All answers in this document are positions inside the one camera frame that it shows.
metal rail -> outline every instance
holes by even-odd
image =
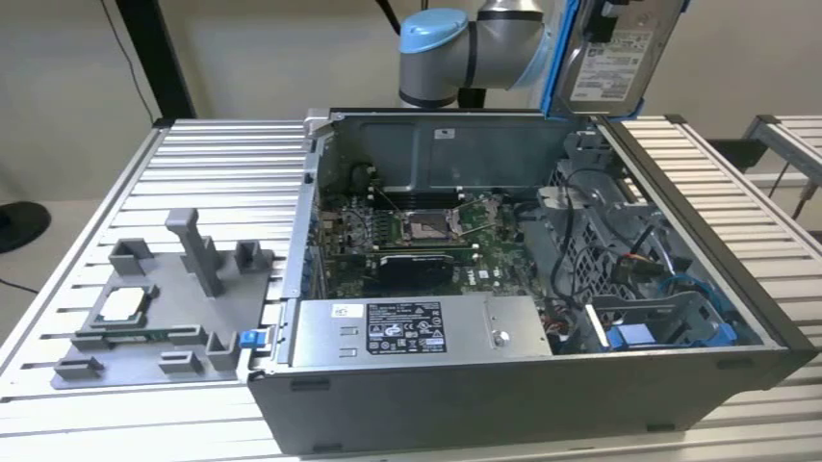
[[[797,219],[822,184],[822,116],[758,115],[745,137],[761,141],[809,179],[792,216]]]
[[[822,347],[820,245],[687,125],[653,117],[626,127]],[[142,460],[288,459],[238,382],[55,391],[50,381],[66,335],[80,327],[108,278],[116,239],[143,237],[155,251],[180,250],[163,227],[170,208],[199,207],[203,234],[218,247],[260,239],[283,267],[303,157],[302,121],[179,121],[152,134],[0,350],[11,357],[0,375],[0,457],[110,461],[115,450],[118,458]],[[263,323],[278,319],[280,282],[275,272]],[[814,460],[821,437],[817,359],[774,389],[733,397],[683,433],[359,460]]]

blue cable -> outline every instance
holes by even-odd
[[[673,281],[681,281],[681,280],[686,280],[689,282],[693,282],[697,286],[699,286],[699,288],[705,291],[705,293],[707,294],[707,299],[710,300],[710,304],[714,305],[714,308],[719,311],[722,311],[722,303],[721,303],[721,298],[719,295],[717,295],[715,291],[710,288],[710,286],[707,284],[705,284],[699,279],[697,279],[695,277],[687,275],[687,274],[677,274],[675,276],[671,276],[669,279],[666,279],[661,284],[659,284],[659,293],[663,294],[666,291],[666,286],[673,282]]]

black cable on floor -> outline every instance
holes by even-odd
[[[14,287],[15,289],[20,289],[22,291],[27,291],[31,292],[32,294],[39,294],[40,292],[35,291],[32,288],[26,287],[26,286],[20,286],[19,284],[15,284],[14,282],[7,281],[6,279],[0,279],[0,284]]]

blue tab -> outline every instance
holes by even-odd
[[[645,324],[622,324],[617,326],[617,329],[630,347],[657,343],[657,339],[654,339],[651,331]]]
[[[266,333],[247,330],[240,334],[240,348],[262,348],[266,346]]]
[[[714,332],[714,336],[705,341],[706,347],[730,347],[737,342],[737,333],[734,332],[734,328],[726,322],[721,323],[717,327],[717,332]]]
[[[607,338],[607,344],[611,346],[611,349],[621,350],[626,347],[626,341],[619,334],[619,330],[613,327],[607,332],[605,332],[605,337]]]

black pole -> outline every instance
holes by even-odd
[[[195,118],[159,0],[118,0],[118,8],[163,118]]]
[[[482,109],[486,107],[486,89],[461,89],[458,105],[462,109]]]
[[[386,19],[391,24],[391,28],[394,29],[394,33],[399,35],[399,21],[397,20],[397,14],[394,13],[394,8],[391,7],[391,3],[389,0],[377,0],[377,4],[381,6],[383,10],[383,14],[386,15]]]

